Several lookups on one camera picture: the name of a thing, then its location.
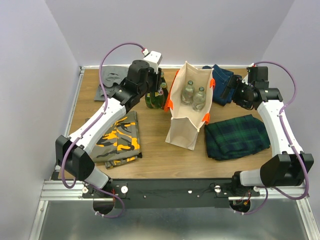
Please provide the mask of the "beige canvas tote bag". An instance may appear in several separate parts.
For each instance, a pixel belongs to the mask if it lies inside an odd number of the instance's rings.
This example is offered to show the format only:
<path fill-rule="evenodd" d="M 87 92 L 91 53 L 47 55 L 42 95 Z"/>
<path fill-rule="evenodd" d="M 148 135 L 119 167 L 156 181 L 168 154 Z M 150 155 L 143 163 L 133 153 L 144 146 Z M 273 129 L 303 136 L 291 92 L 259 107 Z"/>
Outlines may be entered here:
<path fill-rule="evenodd" d="M 183 90 L 190 81 L 193 83 L 195 93 L 199 91 L 199 88 L 203 88 L 204 101 L 198 103 L 197 109 L 182 101 Z M 171 113 L 166 143 L 189 150 L 195 149 L 201 127 L 210 121 L 215 86 L 216 82 L 211 68 L 199 69 L 186 62 L 176 72 L 164 107 L 166 112 Z"/>

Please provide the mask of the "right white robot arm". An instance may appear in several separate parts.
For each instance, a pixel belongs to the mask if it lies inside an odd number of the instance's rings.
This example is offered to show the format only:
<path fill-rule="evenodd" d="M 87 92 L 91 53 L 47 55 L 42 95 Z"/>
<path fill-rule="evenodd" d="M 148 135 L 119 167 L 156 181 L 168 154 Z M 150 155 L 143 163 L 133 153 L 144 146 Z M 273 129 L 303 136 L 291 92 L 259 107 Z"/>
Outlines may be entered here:
<path fill-rule="evenodd" d="M 230 191 L 241 196 L 248 187 L 293 187 L 307 181 L 314 158 L 297 142 L 285 114 L 286 104 L 278 88 L 270 87 L 266 66 L 249 66 L 247 76 L 232 75 L 220 95 L 244 109 L 254 108 L 262 118 L 270 141 L 272 158 L 255 170 L 239 171 Z"/>

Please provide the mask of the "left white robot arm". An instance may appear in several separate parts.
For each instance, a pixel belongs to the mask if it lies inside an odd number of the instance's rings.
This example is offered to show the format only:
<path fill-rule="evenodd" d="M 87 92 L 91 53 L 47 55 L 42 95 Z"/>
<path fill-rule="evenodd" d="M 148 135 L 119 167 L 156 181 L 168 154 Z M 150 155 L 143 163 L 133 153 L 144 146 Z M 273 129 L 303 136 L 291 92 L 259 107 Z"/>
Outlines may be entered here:
<path fill-rule="evenodd" d="M 90 153 L 112 124 L 125 116 L 147 92 L 159 88 L 159 64 L 159 60 L 147 58 L 134 60 L 127 76 L 115 86 L 97 112 L 70 136 L 60 135 L 55 141 L 56 162 L 61 170 L 93 185 L 93 191 L 101 198 L 110 194 L 110 177 L 95 166 Z"/>

